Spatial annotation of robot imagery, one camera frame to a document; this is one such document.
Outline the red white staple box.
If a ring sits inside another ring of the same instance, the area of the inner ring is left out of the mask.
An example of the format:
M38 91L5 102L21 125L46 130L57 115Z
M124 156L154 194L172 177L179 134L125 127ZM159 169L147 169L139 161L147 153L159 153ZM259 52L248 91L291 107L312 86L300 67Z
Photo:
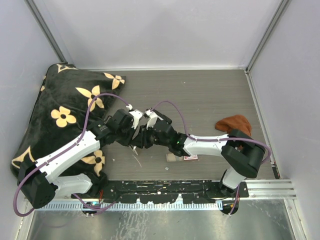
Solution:
M182 162L182 161L197 161L199 158L197 155L191 156L176 156L173 153L166 154L166 161L167 162Z

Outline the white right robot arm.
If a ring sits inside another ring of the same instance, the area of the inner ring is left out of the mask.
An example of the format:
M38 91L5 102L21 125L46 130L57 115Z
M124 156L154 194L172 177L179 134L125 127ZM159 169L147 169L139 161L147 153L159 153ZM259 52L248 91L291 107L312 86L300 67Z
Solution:
M244 132L234 129L230 134L220 136L189 135L177 132L171 119L156 110L147 110L144 115L148 121L140 126L131 145L141 149L153 145L167 147L177 157L205 155L224 158L229 168L219 182L223 196L231 197L243 180L257 177L266 148Z

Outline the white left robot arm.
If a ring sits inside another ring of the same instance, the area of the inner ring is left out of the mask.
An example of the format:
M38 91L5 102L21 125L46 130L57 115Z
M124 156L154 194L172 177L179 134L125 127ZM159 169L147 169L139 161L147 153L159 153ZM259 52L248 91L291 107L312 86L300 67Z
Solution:
M71 176L61 174L85 156L105 145L121 140L131 141L144 114L139 110L119 109L106 121L95 121L71 142L35 162L27 158L20 165L18 186L35 209L47 205L55 197L85 194L95 198L107 182L107 176L93 172Z

